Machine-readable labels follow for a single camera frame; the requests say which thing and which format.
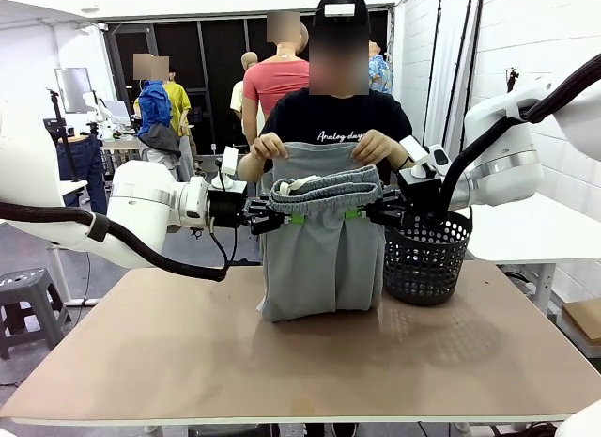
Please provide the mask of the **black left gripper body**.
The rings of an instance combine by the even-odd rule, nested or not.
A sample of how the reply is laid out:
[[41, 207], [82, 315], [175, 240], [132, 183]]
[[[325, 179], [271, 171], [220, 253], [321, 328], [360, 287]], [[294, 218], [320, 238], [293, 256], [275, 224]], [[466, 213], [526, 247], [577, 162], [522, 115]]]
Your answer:
[[243, 224], [247, 193], [210, 190], [208, 215], [216, 227], [237, 228]]

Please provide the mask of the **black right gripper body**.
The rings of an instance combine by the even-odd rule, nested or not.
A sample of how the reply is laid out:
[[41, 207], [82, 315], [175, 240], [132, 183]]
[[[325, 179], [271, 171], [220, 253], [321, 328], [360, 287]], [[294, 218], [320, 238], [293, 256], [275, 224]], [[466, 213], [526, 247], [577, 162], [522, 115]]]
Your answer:
[[433, 213], [438, 209], [442, 178], [416, 179], [412, 175], [398, 178], [398, 187], [410, 213]]

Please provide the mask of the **person's left hand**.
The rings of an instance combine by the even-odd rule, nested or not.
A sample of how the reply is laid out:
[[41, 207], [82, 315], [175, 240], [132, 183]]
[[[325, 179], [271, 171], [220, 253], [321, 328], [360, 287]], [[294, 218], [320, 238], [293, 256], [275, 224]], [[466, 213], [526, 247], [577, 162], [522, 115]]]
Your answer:
[[398, 142], [377, 130], [367, 131], [351, 156], [363, 165], [376, 165], [386, 159], [394, 168], [398, 168], [407, 158]]

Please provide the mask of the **person's right hand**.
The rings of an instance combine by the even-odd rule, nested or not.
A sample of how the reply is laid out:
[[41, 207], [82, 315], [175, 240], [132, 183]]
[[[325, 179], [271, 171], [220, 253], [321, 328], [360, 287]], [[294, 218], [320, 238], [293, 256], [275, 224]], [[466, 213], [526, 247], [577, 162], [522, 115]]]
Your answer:
[[257, 136], [251, 145], [251, 153], [259, 160], [287, 159], [285, 144], [276, 133]]

